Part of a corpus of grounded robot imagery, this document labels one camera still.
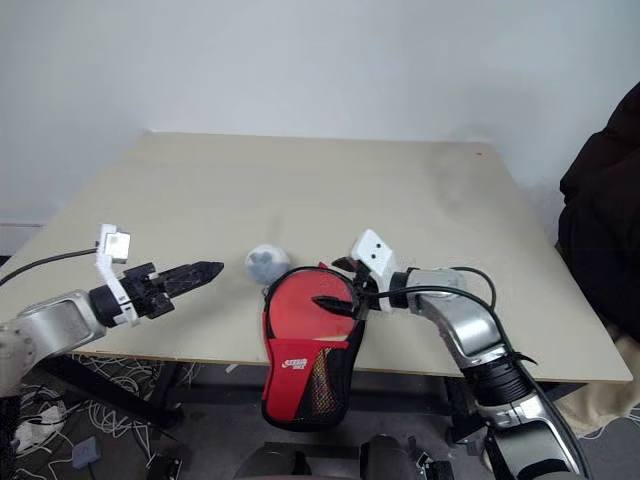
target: floor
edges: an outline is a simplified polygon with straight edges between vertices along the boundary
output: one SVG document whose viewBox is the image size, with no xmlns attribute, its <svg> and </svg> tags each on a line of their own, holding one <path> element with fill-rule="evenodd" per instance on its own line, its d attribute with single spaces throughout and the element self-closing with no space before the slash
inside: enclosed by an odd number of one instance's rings
<svg viewBox="0 0 640 480">
<path fill-rule="evenodd" d="M 247 370 L 249 368 L 239 367 L 232 377 L 246 379 L 261 376 L 259 371 Z M 207 380 L 219 377 L 223 371 L 221 367 L 208 366 L 200 375 Z M 409 436 L 415 436 L 418 444 L 434 459 L 452 462 L 456 479 L 493 478 L 479 457 L 470 456 L 466 448 L 449 448 L 444 441 L 447 431 L 447 419 L 444 417 L 351 411 L 338 427 L 305 434 L 271 427 L 263 420 L 258 404 L 187 405 L 183 408 L 184 421 L 168 432 L 177 442 L 163 435 L 158 435 L 150 442 L 152 450 L 172 448 L 183 458 L 181 479 L 232 479 L 238 465 L 265 441 L 358 446 L 378 433 L 392 435 L 403 444 L 407 443 Z M 68 420 L 63 433 L 74 443 L 92 435 L 98 438 L 102 458 L 93 464 L 96 480 L 146 478 L 146 458 L 131 434 L 119 439 L 103 434 L 91 425 L 86 413 L 79 413 Z M 617 420 L 597 440 L 582 440 L 582 443 L 596 479 L 639 478 L 640 456 L 637 450 L 640 446 L 640 429 L 632 422 Z M 64 440 L 54 441 L 49 447 L 54 450 L 54 458 L 69 458 L 70 447 Z M 91 478 L 88 470 L 74 470 L 69 463 L 53 465 L 54 477 L 47 466 L 50 461 L 48 454 L 36 452 L 21 459 L 18 466 L 47 479 Z M 310 464 L 317 474 L 342 477 L 358 474 L 358 464 L 354 460 L 311 459 Z"/>
</svg>

